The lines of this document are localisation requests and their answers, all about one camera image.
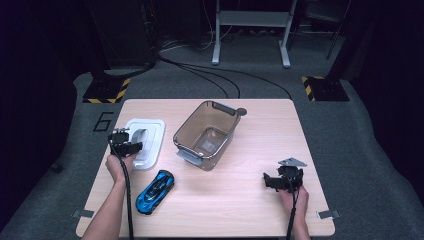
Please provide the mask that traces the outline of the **person's right hand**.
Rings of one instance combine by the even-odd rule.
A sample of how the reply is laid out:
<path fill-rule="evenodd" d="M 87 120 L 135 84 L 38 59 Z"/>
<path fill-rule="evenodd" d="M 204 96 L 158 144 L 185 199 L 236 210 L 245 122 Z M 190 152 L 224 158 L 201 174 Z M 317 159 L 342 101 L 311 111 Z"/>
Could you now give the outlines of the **person's right hand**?
<path fill-rule="evenodd" d="M 295 207 L 295 217 L 305 218 L 308 209 L 309 193 L 304 187 L 300 187 L 295 192 L 295 195 L 285 190 L 280 190 L 279 195 L 282 200 L 283 209 L 288 215 L 291 214 L 292 208 Z"/>

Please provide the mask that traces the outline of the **white box lid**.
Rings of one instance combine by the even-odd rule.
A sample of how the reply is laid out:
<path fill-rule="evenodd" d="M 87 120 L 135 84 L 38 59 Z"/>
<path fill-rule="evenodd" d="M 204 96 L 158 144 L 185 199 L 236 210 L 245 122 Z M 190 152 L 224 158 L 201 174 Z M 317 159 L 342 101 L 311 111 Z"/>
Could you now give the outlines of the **white box lid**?
<path fill-rule="evenodd" d="M 134 118 L 127 122 L 125 128 L 129 134 L 134 134 L 135 143 L 143 143 L 143 148 L 138 152 L 133 162 L 133 168 L 142 171 L 152 169 L 157 163 L 161 150 L 165 132 L 164 121 L 161 119 Z"/>

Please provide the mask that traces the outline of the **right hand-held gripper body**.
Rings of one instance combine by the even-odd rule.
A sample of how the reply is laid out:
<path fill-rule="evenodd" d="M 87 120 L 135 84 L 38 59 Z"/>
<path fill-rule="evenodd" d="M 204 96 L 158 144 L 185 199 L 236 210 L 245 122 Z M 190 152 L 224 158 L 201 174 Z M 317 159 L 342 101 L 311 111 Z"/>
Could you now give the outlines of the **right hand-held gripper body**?
<path fill-rule="evenodd" d="M 297 191 L 303 185 L 303 167 L 307 164 L 293 157 L 281 160 L 279 164 L 277 171 L 282 180 L 281 189 L 287 192 Z"/>

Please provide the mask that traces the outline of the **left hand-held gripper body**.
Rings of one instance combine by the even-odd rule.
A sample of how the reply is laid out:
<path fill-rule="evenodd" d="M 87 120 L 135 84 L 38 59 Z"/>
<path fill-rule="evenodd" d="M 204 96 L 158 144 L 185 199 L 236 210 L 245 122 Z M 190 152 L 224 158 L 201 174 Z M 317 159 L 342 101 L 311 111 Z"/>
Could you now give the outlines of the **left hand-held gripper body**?
<path fill-rule="evenodd" d="M 108 143 L 112 155 L 126 157 L 133 153 L 133 144 L 126 129 L 114 129 L 108 135 Z"/>

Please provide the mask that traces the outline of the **person's left hand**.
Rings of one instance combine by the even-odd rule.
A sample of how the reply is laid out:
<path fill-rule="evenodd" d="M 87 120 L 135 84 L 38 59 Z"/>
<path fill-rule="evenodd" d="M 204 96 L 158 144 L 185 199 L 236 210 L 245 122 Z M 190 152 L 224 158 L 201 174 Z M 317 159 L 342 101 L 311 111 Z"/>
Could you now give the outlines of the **person's left hand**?
<path fill-rule="evenodd" d="M 130 176 L 133 170 L 133 161 L 135 160 L 136 155 L 129 155 L 121 160 L 118 159 L 115 155 L 109 155 L 106 160 L 106 167 L 112 176 L 114 183 L 124 183 L 125 182 L 125 173 L 121 163 L 125 164 L 127 175 Z"/>

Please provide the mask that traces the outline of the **black stand with striped base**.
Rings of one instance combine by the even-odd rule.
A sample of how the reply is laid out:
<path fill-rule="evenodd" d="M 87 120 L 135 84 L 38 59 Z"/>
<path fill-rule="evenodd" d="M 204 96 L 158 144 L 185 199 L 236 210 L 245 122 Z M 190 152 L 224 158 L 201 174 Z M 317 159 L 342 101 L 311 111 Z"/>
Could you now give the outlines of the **black stand with striped base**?
<path fill-rule="evenodd" d="M 340 48 L 328 74 L 323 77 L 307 77 L 304 84 L 309 87 L 312 101 L 348 101 L 340 79 L 354 56 L 355 49 L 360 45 L 362 35 L 360 20 L 355 19 L 359 11 L 360 0 L 352 0 L 342 29 L 348 30 L 346 39 Z M 309 2 L 304 12 L 304 17 L 319 23 L 330 22 L 330 1 L 318 0 Z"/>
<path fill-rule="evenodd" d="M 112 0 L 84 0 L 91 24 L 87 43 L 89 70 L 92 82 L 84 94 L 84 102 L 118 103 L 123 98 L 130 75 L 110 75 L 106 72 L 120 60 L 112 42 L 117 39 L 119 25 L 113 20 Z"/>

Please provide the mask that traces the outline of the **blue toy car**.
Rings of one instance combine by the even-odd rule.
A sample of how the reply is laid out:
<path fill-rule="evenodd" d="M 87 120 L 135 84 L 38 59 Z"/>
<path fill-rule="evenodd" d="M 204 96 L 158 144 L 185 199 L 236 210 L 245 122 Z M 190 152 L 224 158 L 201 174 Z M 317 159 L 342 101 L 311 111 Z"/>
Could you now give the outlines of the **blue toy car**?
<path fill-rule="evenodd" d="M 175 178 L 171 172 L 159 170 L 152 182 L 138 195 L 135 203 L 138 212 L 151 215 L 174 184 Z"/>

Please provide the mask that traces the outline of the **white metal stand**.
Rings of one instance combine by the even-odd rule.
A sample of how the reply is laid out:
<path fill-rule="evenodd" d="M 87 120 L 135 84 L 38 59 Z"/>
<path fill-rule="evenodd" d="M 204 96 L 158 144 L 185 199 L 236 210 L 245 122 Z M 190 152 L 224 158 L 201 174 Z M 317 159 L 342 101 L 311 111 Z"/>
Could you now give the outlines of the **white metal stand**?
<path fill-rule="evenodd" d="M 222 26 L 250 26 L 250 27 L 273 27 L 283 28 L 283 38 L 278 42 L 284 68 L 291 67 L 287 42 L 291 32 L 292 22 L 298 0 L 290 0 L 290 9 L 284 12 L 269 11 L 240 11 L 222 10 L 221 0 L 216 0 L 215 7 L 215 45 L 211 63 L 220 63 L 221 51 L 221 27 Z"/>

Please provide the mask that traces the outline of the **brown transparent storage box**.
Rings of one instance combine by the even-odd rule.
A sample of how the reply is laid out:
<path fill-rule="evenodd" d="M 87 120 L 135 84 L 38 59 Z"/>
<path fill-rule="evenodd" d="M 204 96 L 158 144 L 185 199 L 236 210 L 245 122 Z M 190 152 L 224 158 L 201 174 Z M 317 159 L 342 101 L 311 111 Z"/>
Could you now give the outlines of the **brown transparent storage box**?
<path fill-rule="evenodd" d="M 242 116 L 216 101 L 202 102 L 173 136 L 177 155 L 204 170 L 212 170 L 232 141 Z"/>

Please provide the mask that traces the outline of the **black tripod leg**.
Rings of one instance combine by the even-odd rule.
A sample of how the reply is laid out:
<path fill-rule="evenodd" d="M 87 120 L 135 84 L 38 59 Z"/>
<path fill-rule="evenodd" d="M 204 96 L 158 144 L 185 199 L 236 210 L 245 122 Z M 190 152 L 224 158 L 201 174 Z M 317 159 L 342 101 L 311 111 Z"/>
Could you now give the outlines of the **black tripod leg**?
<path fill-rule="evenodd" d="M 335 31 L 332 35 L 332 43 L 326 59 L 329 60 L 335 44 L 338 40 L 341 28 L 349 11 L 352 0 L 329 0 L 330 1 L 330 22 L 335 26 Z"/>

